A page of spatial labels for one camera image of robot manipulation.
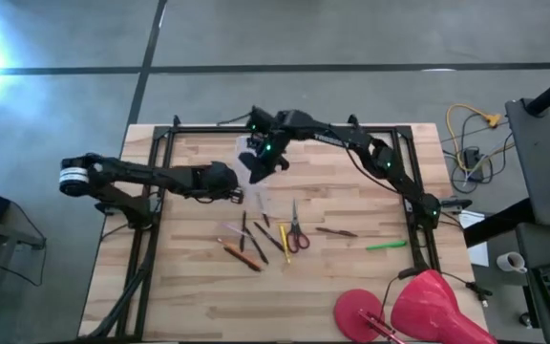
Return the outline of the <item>white paper sheet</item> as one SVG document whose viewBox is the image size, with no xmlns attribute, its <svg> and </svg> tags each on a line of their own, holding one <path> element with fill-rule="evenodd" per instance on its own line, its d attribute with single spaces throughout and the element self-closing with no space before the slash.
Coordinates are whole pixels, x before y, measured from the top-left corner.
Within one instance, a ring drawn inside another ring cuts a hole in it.
<svg viewBox="0 0 550 344">
<path fill-rule="evenodd" d="M 472 225 L 482 222 L 484 219 L 484 214 L 469 210 L 462 210 L 458 215 L 458 220 L 464 230 Z M 488 246 L 485 242 L 468 247 L 467 251 L 472 265 L 485 268 L 489 267 Z"/>
</svg>

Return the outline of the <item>black desk crossbar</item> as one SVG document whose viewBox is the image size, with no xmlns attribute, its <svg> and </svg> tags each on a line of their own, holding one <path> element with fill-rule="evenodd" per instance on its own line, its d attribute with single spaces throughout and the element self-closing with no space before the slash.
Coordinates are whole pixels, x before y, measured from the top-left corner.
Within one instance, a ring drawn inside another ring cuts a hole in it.
<svg viewBox="0 0 550 344">
<path fill-rule="evenodd" d="M 533 223 L 534 212 L 529 198 L 517 202 L 498 213 L 468 226 L 463 230 L 466 247 L 473 247 L 500 234 L 513 230 L 520 223 Z"/>
</svg>

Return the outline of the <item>white mug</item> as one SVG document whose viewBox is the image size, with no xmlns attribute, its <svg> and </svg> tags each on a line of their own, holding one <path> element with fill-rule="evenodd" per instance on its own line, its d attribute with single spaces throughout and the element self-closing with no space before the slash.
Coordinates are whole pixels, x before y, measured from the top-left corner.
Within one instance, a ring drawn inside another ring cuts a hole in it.
<svg viewBox="0 0 550 344">
<path fill-rule="evenodd" d="M 496 259 L 496 264 L 497 267 L 504 272 L 524 274 L 528 271 L 525 259 L 516 251 L 510 251 L 499 255 Z"/>
</svg>

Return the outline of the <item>red-handled scissors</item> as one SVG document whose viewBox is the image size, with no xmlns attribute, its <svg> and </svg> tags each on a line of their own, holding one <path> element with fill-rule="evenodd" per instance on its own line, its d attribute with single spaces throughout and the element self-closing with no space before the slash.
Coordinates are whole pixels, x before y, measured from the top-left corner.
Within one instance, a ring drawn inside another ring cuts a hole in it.
<svg viewBox="0 0 550 344">
<path fill-rule="evenodd" d="M 297 253 L 301 249 L 307 249 L 310 246 L 310 240 L 302 232 L 298 218 L 298 208 L 296 201 L 292 202 L 292 218 L 289 232 L 286 234 L 287 247 L 291 253 Z"/>
</svg>

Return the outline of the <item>pink translucent pen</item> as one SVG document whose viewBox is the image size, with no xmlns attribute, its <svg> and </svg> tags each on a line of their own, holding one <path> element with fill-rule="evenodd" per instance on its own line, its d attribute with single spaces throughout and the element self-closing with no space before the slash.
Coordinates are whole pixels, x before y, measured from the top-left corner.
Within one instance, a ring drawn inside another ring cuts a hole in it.
<svg viewBox="0 0 550 344">
<path fill-rule="evenodd" d="M 244 229 L 240 229 L 236 226 L 231 225 L 230 223 L 221 223 L 221 225 L 223 227 L 226 227 L 230 230 L 233 230 L 233 231 L 241 234 L 242 236 L 245 236 L 245 237 L 248 237 L 248 238 L 254 238 L 250 233 L 246 232 Z"/>
</svg>

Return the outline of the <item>red desk lamp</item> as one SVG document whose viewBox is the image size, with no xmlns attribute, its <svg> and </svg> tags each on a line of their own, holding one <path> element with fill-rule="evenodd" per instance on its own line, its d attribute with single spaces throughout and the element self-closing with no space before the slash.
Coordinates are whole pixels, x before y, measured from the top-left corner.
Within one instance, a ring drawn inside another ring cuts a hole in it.
<svg viewBox="0 0 550 344">
<path fill-rule="evenodd" d="M 343 292 L 333 315 L 343 336 L 359 343 L 383 337 L 405 344 L 404 334 L 438 344 L 497 344 L 491 334 L 462 313 L 453 289 L 434 269 L 414 276 L 389 316 L 385 315 L 385 301 L 363 289 Z"/>
</svg>

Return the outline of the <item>black power adapter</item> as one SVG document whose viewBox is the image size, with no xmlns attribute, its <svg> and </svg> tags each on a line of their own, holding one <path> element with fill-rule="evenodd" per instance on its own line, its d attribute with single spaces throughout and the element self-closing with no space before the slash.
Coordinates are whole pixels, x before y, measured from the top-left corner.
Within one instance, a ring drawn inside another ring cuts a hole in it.
<svg viewBox="0 0 550 344">
<path fill-rule="evenodd" d="M 477 147 L 466 148 L 462 153 L 462 159 L 467 169 L 468 180 L 479 183 L 483 180 L 484 174 L 478 164 L 481 162 L 483 155 Z"/>
</svg>

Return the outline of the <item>black metal table frame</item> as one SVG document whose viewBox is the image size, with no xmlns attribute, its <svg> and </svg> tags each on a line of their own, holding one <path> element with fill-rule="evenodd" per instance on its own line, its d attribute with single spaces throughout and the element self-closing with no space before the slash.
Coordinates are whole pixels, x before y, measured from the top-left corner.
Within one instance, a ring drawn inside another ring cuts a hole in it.
<svg viewBox="0 0 550 344">
<path fill-rule="evenodd" d="M 349 124 L 349 119 L 345 124 L 331 124 L 346 126 Z M 360 123 L 359 125 L 367 133 L 381 139 L 392 147 L 403 161 L 407 175 L 423 187 L 414 147 L 413 133 L 410 127 L 397 125 L 379 126 L 376 124 L 364 126 Z M 170 126 L 155 126 L 147 165 L 159 167 L 156 164 L 157 155 L 159 152 L 162 152 L 164 156 L 161 167 L 170 167 L 173 159 L 175 139 L 181 134 L 247 134 L 249 137 L 251 136 L 251 132 L 246 128 L 246 125 L 240 126 L 235 123 L 183 125 L 180 121 L 176 120 Z M 355 153 L 348 155 L 353 164 L 359 160 Z M 387 181 L 382 180 L 378 184 L 388 189 L 387 186 L 389 183 Z M 149 228 L 131 228 L 134 234 L 122 293 L 99 325 L 90 333 L 78 336 L 75 339 L 76 344 L 138 344 L 143 340 L 148 299 L 157 261 L 163 205 L 167 190 L 126 182 L 116 182 L 115 187 L 131 196 L 147 196 L 150 200 L 151 210 L 155 216 L 155 222 Z M 407 220 L 414 267 L 417 269 L 439 269 L 440 263 L 437 257 L 434 229 L 424 230 L 417 226 L 413 218 L 412 206 L 402 196 L 400 198 Z M 109 215 L 114 211 L 118 210 L 107 209 L 103 213 Z"/>
</svg>

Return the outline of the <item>yellow highlighter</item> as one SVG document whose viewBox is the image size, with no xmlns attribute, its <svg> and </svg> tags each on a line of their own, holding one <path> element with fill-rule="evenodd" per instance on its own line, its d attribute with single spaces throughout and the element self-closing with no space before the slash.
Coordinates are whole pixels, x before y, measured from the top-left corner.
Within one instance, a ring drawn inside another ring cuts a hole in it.
<svg viewBox="0 0 550 344">
<path fill-rule="evenodd" d="M 283 224 L 278 224 L 278 228 L 279 228 L 279 231 L 280 231 L 282 245 L 283 245 L 283 248 L 284 248 L 284 255 L 285 255 L 285 258 L 286 258 L 286 263 L 290 265 L 291 264 L 291 257 L 290 257 L 290 251 L 289 251 L 288 242 L 287 242 L 287 238 L 286 238 L 286 228 Z"/>
</svg>

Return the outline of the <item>clear pen with black tip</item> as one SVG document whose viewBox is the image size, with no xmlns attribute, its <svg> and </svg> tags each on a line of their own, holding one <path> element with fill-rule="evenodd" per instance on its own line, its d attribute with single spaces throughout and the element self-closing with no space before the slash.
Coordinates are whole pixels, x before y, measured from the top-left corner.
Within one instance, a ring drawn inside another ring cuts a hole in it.
<svg viewBox="0 0 550 344">
<path fill-rule="evenodd" d="M 260 212 L 262 214 L 262 217 L 264 219 L 264 223 L 266 224 L 267 227 L 270 227 L 270 221 L 269 221 L 269 217 L 268 217 L 267 212 L 266 212 L 264 197 L 263 197 L 262 193 L 257 192 L 256 193 L 256 198 L 257 198 L 258 207 L 259 207 Z"/>
</svg>

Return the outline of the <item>dark brown pen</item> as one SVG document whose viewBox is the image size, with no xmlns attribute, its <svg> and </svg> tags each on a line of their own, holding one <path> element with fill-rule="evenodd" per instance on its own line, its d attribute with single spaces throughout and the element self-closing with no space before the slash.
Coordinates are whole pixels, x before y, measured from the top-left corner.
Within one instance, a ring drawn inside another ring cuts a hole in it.
<svg viewBox="0 0 550 344">
<path fill-rule="evenodd" d="M 354 234 L 354 233 L 346 231 L 346 230 L 330 229 L 330 228 L 319 227 L 319 226 L 315 227 L 315 230 L 319 231 L 319 232 L 335 234 L 335 235 L 341 235 L 341 236 L 351 237 L 351 238 L 358 237 L 357 234 Z"/>
</svg>

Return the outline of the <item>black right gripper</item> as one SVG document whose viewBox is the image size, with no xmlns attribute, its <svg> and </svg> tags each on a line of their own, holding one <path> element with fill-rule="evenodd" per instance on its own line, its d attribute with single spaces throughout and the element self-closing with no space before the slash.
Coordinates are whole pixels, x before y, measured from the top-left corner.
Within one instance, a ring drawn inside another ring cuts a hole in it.
<svg viewBox="0 0 550 344">
<path fill-rule="evenodd" d="M 289 162 L 284 157 L 290 137 L 283 131 L 269 134 L 254 133 L 248 139 L 248 146 L 255 150 L 255 155 L 243 152 L 239 160 L 249 171 L 249 182 L 258 183 L 275 172 L 277 168 L 287 170 Z"/>
</svg>

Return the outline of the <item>green marker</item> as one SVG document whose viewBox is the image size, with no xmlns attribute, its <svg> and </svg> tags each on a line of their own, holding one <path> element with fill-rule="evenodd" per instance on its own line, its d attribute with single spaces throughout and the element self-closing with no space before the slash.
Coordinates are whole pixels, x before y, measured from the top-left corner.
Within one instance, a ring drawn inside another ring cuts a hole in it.
<svg viewBox="0 0 550 344">
<path fill-rule="evenodd" d="M 378 250 L 378 249 L 383 249 L 383 248 L 404 247 L 407 243 L 408 242 L 406 240 L 393 241 L 393 242 L 388 242 L 388 243 L 384 243 L 384 244 L 368 246 L 368 247 L 366 247 L 366 250 L 367 251 L 372 251 L 372 250 Z"/>
</svg>

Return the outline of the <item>dark red pencil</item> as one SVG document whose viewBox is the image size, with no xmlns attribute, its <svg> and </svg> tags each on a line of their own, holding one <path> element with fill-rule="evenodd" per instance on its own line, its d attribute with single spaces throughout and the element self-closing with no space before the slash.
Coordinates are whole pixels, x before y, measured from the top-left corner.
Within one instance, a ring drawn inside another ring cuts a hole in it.
<svg viewBox="0 0 550 344">
<path fill-rule="evenodd" d="M 254 271 L 257 271 L 257 272 L 261 272 L 262 271 L 262 268 L 257 265 L 256 263 L 254 263 L 251 259 L 247 258 L 246 256 L 244 256 L 243 254 L 241 254 L 240 252 L 238 252 L 236 249 L 232 248 L 232 247 L 223 247 L 223 249 L 228 252 L 230 255 L 232 255 L 233 257 L 235 257 L 236 259 L 238 259 L 239 261 L 241 261 L 242 263 L 244 263 L 246 266 L 248 266 L 250 269 L 254 270 Z"/>
</svg>

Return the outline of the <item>grey side desk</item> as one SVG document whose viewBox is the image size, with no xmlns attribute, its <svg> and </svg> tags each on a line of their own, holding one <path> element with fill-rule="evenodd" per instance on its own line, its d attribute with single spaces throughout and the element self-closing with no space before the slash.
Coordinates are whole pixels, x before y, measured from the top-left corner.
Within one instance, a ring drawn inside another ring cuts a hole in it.
<svg viewBox="0 0 550 344">
<path fill-rule="evenodd" d="M 505 110 L 536 222 L 550 226 L 550 108 L 536 118 L 513 100 Z"/>
</svg>

